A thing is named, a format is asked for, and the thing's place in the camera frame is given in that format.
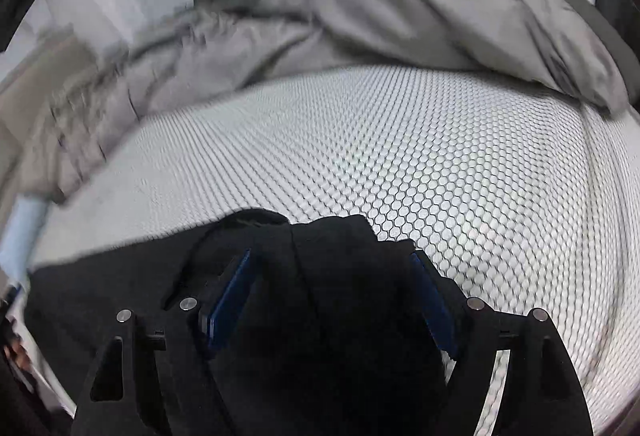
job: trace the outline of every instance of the white mesh surface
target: white mesh surface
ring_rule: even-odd
[[[364,214],[492,307],[549,311],[596,431],[640,382],[640,127],[524,82],[399,67],[264,84],[148,120],[35,260],[265,207]],[[495,421],[502,354],[478,434]]]

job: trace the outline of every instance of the light blue object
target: light blue object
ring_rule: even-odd
[[[31,252],[44,226],[49,201],[18,196],[0,240],[0,267],[7,276],[26,284]]]

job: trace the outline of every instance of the silver screw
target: silver screw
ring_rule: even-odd
[[[182,299],[180,301],[180,309],[184,311],[193,310],[196,307],[198,301],[193,297],[187,297],[186,299]]]
[[[127,322],[131,318],[131,310],[120,310],[116,315],[118,322]]]
[[[469,297],[466,300],[466,305],[469,306],[472,310],[480,311],[484,308],[484,301],[478,297]]]
[[[549,318],[549,314],[542,308],[535,308],[535,310],[533,310],[533,317],[535,318],[535,320],[544,322]]]

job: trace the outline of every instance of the hexagonal pattern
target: hexagonal pattern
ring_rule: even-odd
[[[640,376],[640,127],[493,75],[341,69],[263,84],[146,124],[69,206],[36,260],[266,207],[362,214],[411,238],[469,296],[546,309],[596,430]],[[478,434],[490,434],[508,358]]]

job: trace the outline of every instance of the wrinkled fabric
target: wrinkled fabric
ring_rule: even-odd
[[[628,107],[616,63],[564,0],[260,0],[251,16],[196,8],[53,98],[21,190],[63,202],[150,114],[364,63],[493,70],[613,114]]]

